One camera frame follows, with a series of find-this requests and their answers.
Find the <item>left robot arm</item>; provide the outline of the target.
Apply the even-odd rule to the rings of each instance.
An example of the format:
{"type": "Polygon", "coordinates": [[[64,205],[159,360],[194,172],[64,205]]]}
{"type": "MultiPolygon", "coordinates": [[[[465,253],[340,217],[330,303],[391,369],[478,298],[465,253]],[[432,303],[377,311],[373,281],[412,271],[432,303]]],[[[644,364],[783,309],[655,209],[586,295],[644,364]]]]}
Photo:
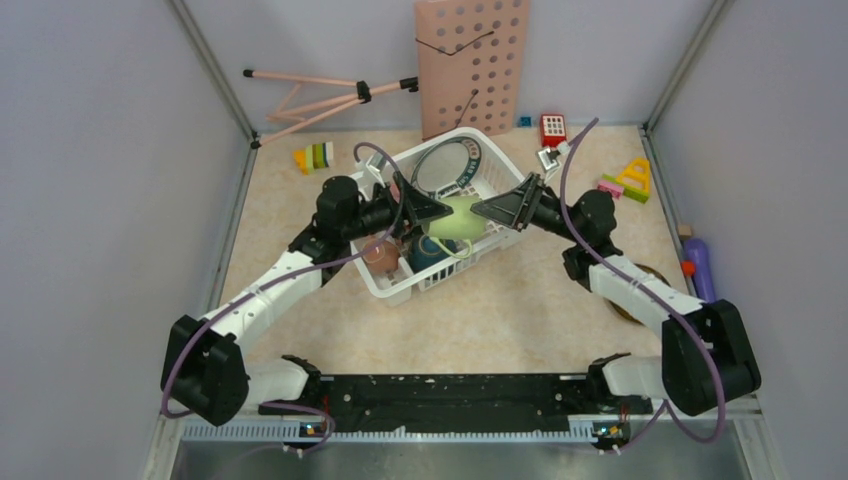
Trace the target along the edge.
{"type": "Polygon", "coordinates": [[[309,379],[305,362],[286,357],[247,366],[244,356],[287,310],[355,259],[352,241],[370,235],[386,240],[452,214],[450,206],[416,190],[402,174],[393,179],[399,196],[375,185],[371,199],[350,176],[326,180],[310,223],[265,274],[202,318],[185,315],[173,324],[161,379],[164,416],[178,416],[170,401],[214,426],[271,401],[284,401],[302,414],[317,407],[321,388],[309,379]]]}

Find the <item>pink mug white inside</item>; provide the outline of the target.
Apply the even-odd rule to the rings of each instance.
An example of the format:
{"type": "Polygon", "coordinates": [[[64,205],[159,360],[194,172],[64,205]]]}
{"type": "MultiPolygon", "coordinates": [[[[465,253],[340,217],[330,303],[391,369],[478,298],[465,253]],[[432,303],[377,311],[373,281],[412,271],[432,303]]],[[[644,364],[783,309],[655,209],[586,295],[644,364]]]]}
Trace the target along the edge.
{"type": "Polygon", "coordinates": [[[367,270],[373,276],[385,276],[393,274],[399,268],[400,250],[392,239],[377,244],[378,238],[373,236],[363,245],[364,250],[375,246],[373,250],[365,254],[362,259],[367,270]]]}

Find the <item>dark bowl beige inside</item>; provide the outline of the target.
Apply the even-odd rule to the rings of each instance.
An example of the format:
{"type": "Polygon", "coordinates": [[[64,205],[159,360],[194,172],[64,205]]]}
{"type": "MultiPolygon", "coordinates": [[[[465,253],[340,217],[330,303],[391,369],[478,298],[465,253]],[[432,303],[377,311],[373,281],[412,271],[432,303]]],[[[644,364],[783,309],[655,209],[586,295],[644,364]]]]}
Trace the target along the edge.
{"type": "Polygon", "coordinates": [[[407,262],[415,274],[449,258],[451,258],[451,255],[426,235],[421,235],[411,241],[406,256],[407,262]]]}

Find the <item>white plate green rim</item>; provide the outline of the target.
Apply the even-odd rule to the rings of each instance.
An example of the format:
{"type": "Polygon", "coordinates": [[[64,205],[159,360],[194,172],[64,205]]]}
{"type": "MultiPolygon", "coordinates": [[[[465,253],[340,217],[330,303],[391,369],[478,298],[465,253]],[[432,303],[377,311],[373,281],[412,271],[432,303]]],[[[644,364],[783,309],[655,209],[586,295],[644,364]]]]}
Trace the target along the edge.
{"type": "Polygon", "coordinates": [[[458,136],[428,148],[417,160],[410,183],[434,199],[461,192],[476,176],[482,162],[480,143],[458,136]]]}

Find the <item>cream cup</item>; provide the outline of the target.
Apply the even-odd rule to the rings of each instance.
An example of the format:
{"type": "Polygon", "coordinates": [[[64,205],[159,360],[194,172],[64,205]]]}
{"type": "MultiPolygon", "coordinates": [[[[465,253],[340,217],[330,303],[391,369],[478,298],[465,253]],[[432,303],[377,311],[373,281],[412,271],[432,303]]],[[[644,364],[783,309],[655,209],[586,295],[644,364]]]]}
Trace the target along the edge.
{"type": "Polygon", "coordinates": [[[472,211],[472,206],[481,202],[477,195],[451,196],[441,199],[441,202],[452,209],[452,213],[430,221],[423,227],[424,234],[429,237],[447,255],[466,259],[474,252],[474,242],[486,232],[487,220],[472,211]],[[446,242],[461,242],[463,250],[459,253],[450,250],[446,242]]]}

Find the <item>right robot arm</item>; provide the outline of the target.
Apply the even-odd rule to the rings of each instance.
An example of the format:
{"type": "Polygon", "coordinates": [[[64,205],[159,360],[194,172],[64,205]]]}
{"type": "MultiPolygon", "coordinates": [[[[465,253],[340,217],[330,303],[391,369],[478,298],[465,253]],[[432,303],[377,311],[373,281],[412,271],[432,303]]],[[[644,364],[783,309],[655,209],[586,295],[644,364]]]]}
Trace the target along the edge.
{"type": "Polygon", "coordinates": [[[471,210],[515,231],[534,226],[573,241],[562,253],[569,278],[660,339],[657,356],[616,354],[591,365],[586,397],[594,409],[612,412],[627,396],[642,396],[697,416],[761,387],[739,309],[727,300],[708,302],[678,291],[629,260],[611,240],[617,222],[609,193],[591,189],[566,205],[532,174],[471,210]]]}

